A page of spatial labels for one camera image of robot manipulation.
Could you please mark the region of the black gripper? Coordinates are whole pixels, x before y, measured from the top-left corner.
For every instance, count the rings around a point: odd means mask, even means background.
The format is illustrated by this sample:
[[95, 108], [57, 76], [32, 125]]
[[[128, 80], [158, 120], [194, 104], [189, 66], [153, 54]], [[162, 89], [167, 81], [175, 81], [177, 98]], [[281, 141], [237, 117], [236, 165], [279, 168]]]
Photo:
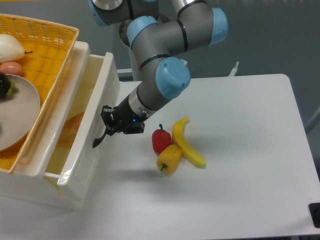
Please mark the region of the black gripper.
[[128, 96], [118, 106], [104, 105], [100, 115], [105, 125], [106, 135], [112, 136], [115, 133], [131, 135], [144, 132], [147, 113], [135, 113], [130, 106]]

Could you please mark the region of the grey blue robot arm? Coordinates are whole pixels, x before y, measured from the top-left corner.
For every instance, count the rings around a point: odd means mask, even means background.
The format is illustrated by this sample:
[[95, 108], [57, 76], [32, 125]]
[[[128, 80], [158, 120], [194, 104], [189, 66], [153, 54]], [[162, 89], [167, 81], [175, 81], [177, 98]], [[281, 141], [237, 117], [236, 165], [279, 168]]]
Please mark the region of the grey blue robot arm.
[[220, 8], [205, 0], [175, 0], [176, 19], [164, 23], [157, 0], [91, 0], [100, 25], [128, 21], [125, 36], [142, 77], [141, 83], [118, 106], [105, 106], [101, 116], [105, 134], [142, 133], [145, 121], [177, 98], [191, 81], [178, 54], [211, 46], [228, 34], [228, 20]]

